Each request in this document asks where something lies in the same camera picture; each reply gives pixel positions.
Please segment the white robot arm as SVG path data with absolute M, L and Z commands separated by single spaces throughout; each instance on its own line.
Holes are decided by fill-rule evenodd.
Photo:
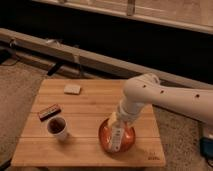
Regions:
M 146 104 L 154 104 L 213 126 L 213 90 L 168 87 L 152 73 L 128 79 L 123 98 L 110 116 L 108 126 L 133 123 Z

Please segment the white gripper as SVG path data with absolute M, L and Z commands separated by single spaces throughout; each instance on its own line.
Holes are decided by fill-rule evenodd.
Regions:
M 142 108 L 145 103 L 133 102 L 127 98 L 123 98 L 116 110 L 110 115 L 107 126 L 112 128 L 120 123 L 130 123 L 132 124 L 135 120 L 139 118 Z

